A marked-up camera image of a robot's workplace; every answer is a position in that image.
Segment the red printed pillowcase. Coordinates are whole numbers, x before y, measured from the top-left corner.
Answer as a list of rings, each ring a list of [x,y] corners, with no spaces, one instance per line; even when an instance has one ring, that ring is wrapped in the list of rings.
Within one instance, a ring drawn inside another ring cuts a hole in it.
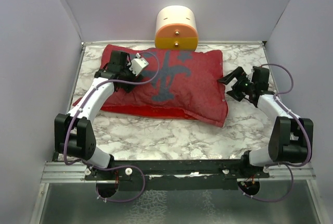
[[[158,119],[193,119],[222,127],[228,114],[223,77],[223,53],[174,51],[149,48],[133,50],[107,45],[101,67],[110,59],[112,51],[122,51],[134,58],[141,54],[148,62],[142,72],[143,81],[127,93],[123,89],[113,93],[103,104],[103,111],[154,117]]]

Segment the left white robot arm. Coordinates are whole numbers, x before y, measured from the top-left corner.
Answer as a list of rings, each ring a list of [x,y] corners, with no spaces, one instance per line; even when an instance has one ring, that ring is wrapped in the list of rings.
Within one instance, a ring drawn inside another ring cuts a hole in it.
[[[141,82],[140,74],[148,61],[139,53],[131,56],[112,51],[109,60],[95,74],[92,85],[81,100],[66,114],[58,114],[54,121],[55,150],[97,167],[97,173],[107,180],[113,177],[114,157],[97,147],[93,122],[102,105],[114,92],[122,88],[130,92]]]

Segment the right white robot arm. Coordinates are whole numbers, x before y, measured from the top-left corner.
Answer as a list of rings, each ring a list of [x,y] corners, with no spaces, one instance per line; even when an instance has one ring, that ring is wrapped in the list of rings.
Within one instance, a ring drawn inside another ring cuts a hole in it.
[[[313,121],[302,118],[282,103],[278,94],[270,91],[268,64],[254,66],[247,74],[242,67],[218,79],[227,85],[233,79],[227,94],[240,102],[247,99],[273,122],[273,130],[267,147],[246,151],[241,156],[239,172],[250,178],[264,167],[286,164],[292,167],[306,165],[312,157]]]

